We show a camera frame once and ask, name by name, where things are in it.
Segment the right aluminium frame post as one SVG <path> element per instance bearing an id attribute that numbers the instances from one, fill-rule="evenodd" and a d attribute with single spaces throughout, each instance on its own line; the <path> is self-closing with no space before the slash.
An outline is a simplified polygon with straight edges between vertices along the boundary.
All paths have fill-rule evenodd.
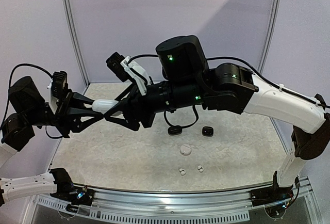
<path id="1" fill-rule="evenodd" d="M 271 8 L 270 8 L 265 42 L 262 47 L 261 57 L 260 57 L 258 67 L 257 67 L 258 72 L 261 74 L 263 73 L 263 71 L 265 69 L 267 56 L 268 56 L 268 53 L 270 50 L 271 41 L 272 41 L 272 37 L 274 34 L 274 30 L 275 30 L 275 24 L 276 24 L 280 1 L 281 0 L 272 0 L 272 2 L 271 2 Z"/>

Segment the left aluminium frame post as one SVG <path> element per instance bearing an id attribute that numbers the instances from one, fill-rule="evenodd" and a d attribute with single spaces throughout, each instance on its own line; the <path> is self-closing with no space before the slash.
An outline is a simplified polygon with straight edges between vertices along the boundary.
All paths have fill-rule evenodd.
<path id="1" fill-rule="evenodd" d="M 76 58 L 76 61 L 77 61 L 77 65 L 78 65 L 80 74 L 82 76 L 82 80 L 84 82 L 84 85 L 86 87 L 88 87 L 90 85 L 90 80 L 89 80 L 89 77 L 88 77 L 88 73 L 87 73 L 85 62 L 84 62 L 83 54 L 82 54 L 81 49 L 80 49 L 80 44 L 79 44 L 78 35 L 77 35 L 75 22 L 74 22 L 74 17 L 73 17 L 73 10 L 72 10 L 72 7 L 71 7 L 71 1 L 70 0 L 62 0 L 62 2 L 63 2 L 63 6 L 64 6 L 65 17 L 66 17 L 66 20 L 67 20 L 67 26 L 68 26 L 68 30 L 69 30 L 69 34 L 70 34 L 70 38 L 71 38 L 71 42 L 72 42 L 73 51 L 74 51 L 75 58 Z"/>

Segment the black oval earbud case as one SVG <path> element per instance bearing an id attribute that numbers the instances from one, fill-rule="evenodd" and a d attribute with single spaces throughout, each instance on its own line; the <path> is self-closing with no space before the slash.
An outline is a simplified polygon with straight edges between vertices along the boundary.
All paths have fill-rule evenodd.
<path id="1" fill-rule="evenodd" d="M 181 134 L 183 131 L 183 128 L 181 126 L 171 126 L 168 128 L 168 134 L 170 136 L 175 136 Z"/>

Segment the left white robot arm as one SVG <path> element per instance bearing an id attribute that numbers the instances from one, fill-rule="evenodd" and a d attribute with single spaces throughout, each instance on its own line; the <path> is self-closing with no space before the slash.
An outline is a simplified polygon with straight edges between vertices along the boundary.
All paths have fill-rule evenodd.
<path id="1" fill-rule="evenodd" d="M 93 100 L 69 89 L 64 71 L 53 74 L 48 88 L 48 102 L 30 76 L 19 79 L 9 88 L 9 102 L 15 112 L 1 125 L 1 165 L 35 136 L 34 126 L 53 126 L 62 137 L 68 138 L 70 133 L 80 133 L 103 119 L 102 113 L 86 107 L 92 105 Z M 1 178 L 1 204 L 38 194 L 50 194 L 72 205 L 91 206 L 95 191 L 86 186 L 74 186 L 64 168 L 30 177 Z"/>

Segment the aluminium front rail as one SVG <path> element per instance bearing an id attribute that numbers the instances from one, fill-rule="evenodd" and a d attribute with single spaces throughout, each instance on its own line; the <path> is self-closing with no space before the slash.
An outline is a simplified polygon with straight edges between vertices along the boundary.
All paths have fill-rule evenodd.
<path id="1" fill-rule="evenodd" d="M 322 223 L 307 177 L 294 190 L 294 203 L 257 205 L 253 190 L 270 183 L 228 190 L 179 193 L 95 188 L 91 206 L 70 206 L 49 195 L 30 199 L 23 223 Z"/>

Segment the white stem earbud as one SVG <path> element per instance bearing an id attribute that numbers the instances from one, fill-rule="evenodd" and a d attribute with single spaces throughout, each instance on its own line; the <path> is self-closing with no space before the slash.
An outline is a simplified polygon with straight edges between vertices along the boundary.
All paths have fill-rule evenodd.
<path id="1" fill-rule="evenodd" d="M 204 171 L 204 168 L 203 168 L 203 166 L 201 166 L 201 165 L 199 165 L 199 166 L 197 167 L 197 169 L 198 169 L 199 172 L 203 172 L 203 171 Z"/>

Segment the pink round earbud case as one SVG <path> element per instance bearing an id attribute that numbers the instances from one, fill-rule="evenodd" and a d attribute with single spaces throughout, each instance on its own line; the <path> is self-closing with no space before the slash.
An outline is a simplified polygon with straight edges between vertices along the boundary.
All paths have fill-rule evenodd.
<path id="1" fill-rule="evenodd" d="M 190 145 L 184 144 L 180 147 L 180 154 L 183 156 L 189 156 L 192 152 Z"/>

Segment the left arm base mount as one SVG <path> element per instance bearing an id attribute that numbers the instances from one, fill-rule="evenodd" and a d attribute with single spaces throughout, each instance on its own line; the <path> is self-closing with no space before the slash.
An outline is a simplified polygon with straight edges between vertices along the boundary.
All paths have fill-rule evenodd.
<path id="1" fill-rule="evenodd" d="M 95 191 L 89 186 L 75 186 L 64 168 L 54 168 L 49 172 L 54 177 L 56 185 L 56 192 L 50 193 L 51 197 L 70 202 L 72 205 L 92 205 Z"/>

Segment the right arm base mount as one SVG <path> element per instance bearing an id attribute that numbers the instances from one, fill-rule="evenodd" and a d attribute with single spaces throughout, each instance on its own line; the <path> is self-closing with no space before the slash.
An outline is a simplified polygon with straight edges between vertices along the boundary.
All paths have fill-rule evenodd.
<path id="1" fill-rule="evenodd" d="M 287 208 L 298 198 L 300 192 L 300 181 L 298 175 L 296 176 L 294 183 L 297 188 L 297 193 L 295 195 L 293 193 L 293 185 L 289 187 L 279 186 L 277 182 L 277 171 L 275 171 L 271 186 L 249 191 L 252 206 L 266 205 L 276 201 L 290 199 L 290 201 L 284 205 L 284 208 Z"/>

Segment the white oval earbud case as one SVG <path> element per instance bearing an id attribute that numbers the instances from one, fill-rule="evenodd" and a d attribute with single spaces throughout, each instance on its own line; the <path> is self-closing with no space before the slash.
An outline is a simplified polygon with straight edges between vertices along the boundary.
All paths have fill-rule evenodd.
<path id="1" fill-rule="evenodd" d="M 119 101 L 117 100 L 98 99 L 92 103 L 92 110 L 104 115 L 107 111 L 114 108 L 118 103 Z"/>

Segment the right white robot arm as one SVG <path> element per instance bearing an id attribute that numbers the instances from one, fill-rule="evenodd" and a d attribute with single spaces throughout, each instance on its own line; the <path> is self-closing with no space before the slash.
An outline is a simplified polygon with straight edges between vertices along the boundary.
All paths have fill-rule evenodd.
<path id="1" fill-rule="evenodd" d="M 305 162 L 318 157 L 329 143 L 329 113 L 320 95 L 306 97 L 277 85 L 247 62 L 227 57 L 210 68 L 197 36 L 170 38 L 156 47 L 163 82 L 154 84 L 135 57 L 113 53 L 107 67 L 131 86 L 116 98 L 105 119 L 136 131 L 150 127 L 157 113 L 201 105 L 206 110 L 258 114 L 293 125 L 292 153 L 273 176 L 267 189 L 278 201 L 291 187 Z"/>

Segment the aluminium frame post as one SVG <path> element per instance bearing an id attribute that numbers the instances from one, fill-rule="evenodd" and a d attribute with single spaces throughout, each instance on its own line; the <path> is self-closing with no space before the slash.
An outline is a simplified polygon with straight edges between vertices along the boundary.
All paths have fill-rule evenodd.
<path id="1" fill-rule="evenodd" d="M 268 53 L 270 50 L 271 41 L 272 41 L 272 37 L 274 34 L 274 30 L 275 30 L 275 24 L 276 24 L 280 1 L 281 0 L 272 0 L 272 2 L 271 2 L 271 8 L 270 8 L 265 42 L 262 47 L 261 57 L 260 57 L 258 67 L 257 67 L 258 72 L 261 74 L 263 73 L 263 71 L 265 69 L 267 56 L 268 56 Z"/>
<path id="2" fill-rule="evenodd" d="M 82 54 L 81 49 L 80 49 L 80 44 L 79 44 L 78 35 L 77 35 L 75 22 L 74 22 L 74 17 L 73 17 L 73 10 L 72 10 L 72 7 L 71 7 L 71 1 L 70 0 L 62 0 L 62 2 L 63 2 L 63 6 L 64 6 L 65 17 L 66 17 L 66 20 L 67 20 L 67 26 L 68 26 L 68 30 L 69 30 L 69 34 L 70 34 L 70 38 L 71 38 L 71 42 L 72 42 L 73 51 L 74 51 L 75 58 L 76 58 L 76 61 L 77 61 L 77 65 L 78 65 L 80 74 L 82 76 L 82 80 L 84 82 L 84 85 L 86 87 L 88 87 L 90 85 L 90 80 L 89 80 L 89 77 L 88 77 L 88 73 L 87 73 L 85 62 L 84 62 L 83 54 Z"/>

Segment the white earbud lower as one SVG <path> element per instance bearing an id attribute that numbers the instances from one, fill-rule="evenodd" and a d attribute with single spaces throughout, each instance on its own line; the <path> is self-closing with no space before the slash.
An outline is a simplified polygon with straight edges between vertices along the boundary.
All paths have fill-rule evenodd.
<path id="1" fill-rule="evenodd" d="M 180 172 L 180 175 L 185 175 L 186 174 L 186 171 L 183 168 L 180 168 L 179 169 L 179 172 Z"/>

